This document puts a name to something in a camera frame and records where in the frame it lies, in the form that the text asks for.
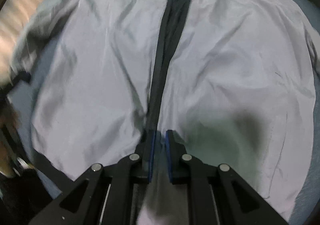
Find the black zipper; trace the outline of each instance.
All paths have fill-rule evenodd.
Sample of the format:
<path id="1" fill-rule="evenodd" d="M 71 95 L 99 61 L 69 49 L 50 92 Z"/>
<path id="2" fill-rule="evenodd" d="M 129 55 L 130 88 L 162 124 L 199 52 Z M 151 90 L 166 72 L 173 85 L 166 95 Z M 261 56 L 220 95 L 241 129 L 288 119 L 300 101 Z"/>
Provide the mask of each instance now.
<path id="1" fill-rule="evenodd" d="M 191 0 L 168 0 L 162 17 L 150 90 L 146 130 L 157 130 L 170 61 L 177 49 Z"/>

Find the jacket sleeve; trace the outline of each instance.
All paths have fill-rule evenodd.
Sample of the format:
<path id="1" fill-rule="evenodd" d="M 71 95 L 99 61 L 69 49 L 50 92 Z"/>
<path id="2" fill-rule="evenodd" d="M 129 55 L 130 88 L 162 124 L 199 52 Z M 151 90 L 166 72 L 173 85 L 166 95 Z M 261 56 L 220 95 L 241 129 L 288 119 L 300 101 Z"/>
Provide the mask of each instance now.
<path id="1" fill-rule="evenodd" d="M 10 60 L 11 79 L 19 71 L 32 71 L 44 46 L 63 29 L 78 3 L 79 0 L 45 0 L 38 7 L 15 45 Z"/>

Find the metal screw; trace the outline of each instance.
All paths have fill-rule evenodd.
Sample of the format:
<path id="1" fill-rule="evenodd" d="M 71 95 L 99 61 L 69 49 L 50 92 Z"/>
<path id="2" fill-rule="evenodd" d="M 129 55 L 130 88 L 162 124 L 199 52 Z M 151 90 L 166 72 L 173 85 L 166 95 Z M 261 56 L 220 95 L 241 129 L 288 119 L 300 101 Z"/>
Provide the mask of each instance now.
<path id="1" fill-rule="evenodd" d="M 92 169 L 94 172 L 99 171 L 101 168 L 102 168 L 102 165 L 100 165 L 100 164 L 93 164 L 93 165 L 91 166 L 91 169 Z"/>
<path id="2" fill-rule="evenodd" d="M 230 170 L 230 167 L 227 164 L 221 164 L 219 168 L 222 172 L 228 172 Z"/>
<path id="3" fill-rule="evenodd" d="M 137 161 L 140 158 L 140 156 L 138 154 L 131 154 L 129 158 L 132 161 Z"/>
<path id="4" fill-rule="evenodd" d="M 189 155 L 189 154 L 183 154 L 183 155 L 182 155 L 182 159 L 183 159 L 184 161 L 190 161 L 190 160 L 192 159 L 192 156 Z"/>

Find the white fabric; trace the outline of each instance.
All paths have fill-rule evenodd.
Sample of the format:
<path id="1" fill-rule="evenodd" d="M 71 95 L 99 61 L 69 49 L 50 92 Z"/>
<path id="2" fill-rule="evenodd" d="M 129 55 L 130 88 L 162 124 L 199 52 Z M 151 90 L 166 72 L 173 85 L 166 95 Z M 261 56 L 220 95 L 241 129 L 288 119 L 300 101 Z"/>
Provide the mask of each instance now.
<path id="1" fill-rule="evenodd" d="M 64 27 L 33 143 L 70 178 L 134 151 L 166 2 L 63 0 L 26 29 L 38 54 L 37 41 Z M 230 164 L 288 219 L 310 165 L 319 41 L 292 0 L 192 0 L 158 130 L 176 130 L 205 163 Z M 32 61 L 21 38 L 12 68 L 30 69 Z M 186 190 L 169 184 L 164 152 L 159 161 L 138 222 L 187 224 Z"/>

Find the black gripper frame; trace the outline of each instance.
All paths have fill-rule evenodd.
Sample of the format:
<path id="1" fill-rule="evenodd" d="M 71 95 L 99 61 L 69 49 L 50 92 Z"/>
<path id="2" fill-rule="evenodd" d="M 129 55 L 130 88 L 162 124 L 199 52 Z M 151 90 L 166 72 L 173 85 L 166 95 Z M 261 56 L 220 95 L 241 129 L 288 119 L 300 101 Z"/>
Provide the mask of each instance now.
<path id="1" fill-rule="evenodd" d="M 189 225 L 288 225 L 231 167 L 202 163 L 177 137 L 166 133 L 168 172 L 172 184 L 188 187 Z M 133 187 L 152 179 L 155 139 L 147 131 L 134 154 L 114 165 L 92 165 L 29 225 L 135 224 Z"/>

